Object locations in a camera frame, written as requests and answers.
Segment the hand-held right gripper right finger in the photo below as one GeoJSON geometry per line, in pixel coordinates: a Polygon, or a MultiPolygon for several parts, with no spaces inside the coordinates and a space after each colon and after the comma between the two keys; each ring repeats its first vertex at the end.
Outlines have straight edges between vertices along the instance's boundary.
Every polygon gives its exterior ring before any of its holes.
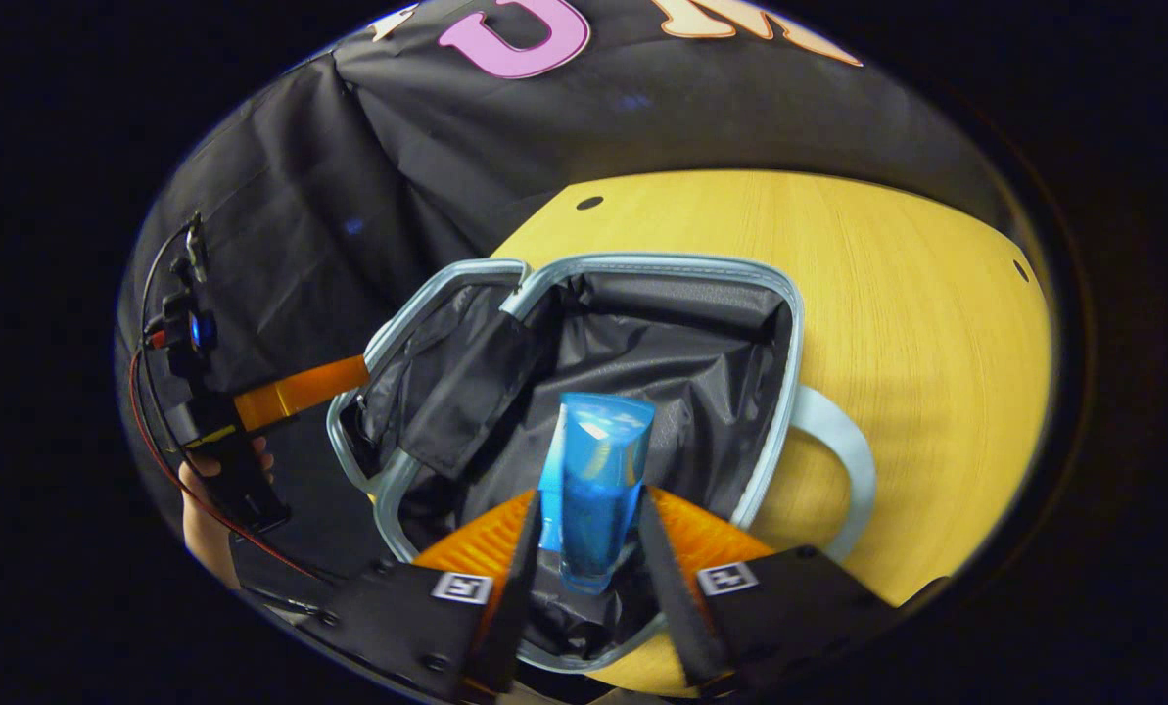
{"type": "Polygon", "coordinates": [[[820,549],[774,550],[660,488],[638,539],[687,685],[755,691],[802,677],[892,629],[896,607],[820,549]]]}

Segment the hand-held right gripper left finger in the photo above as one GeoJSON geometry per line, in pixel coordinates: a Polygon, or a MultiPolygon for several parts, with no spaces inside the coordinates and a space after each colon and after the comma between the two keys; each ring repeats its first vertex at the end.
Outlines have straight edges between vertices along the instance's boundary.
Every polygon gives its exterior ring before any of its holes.
{"type": "Polygon", "coordinates": [[[493,701],[515,680],[540,530],[540,493],[522,493],[413,561],[373,563],[299,634],[419,700],[493,701]]]}

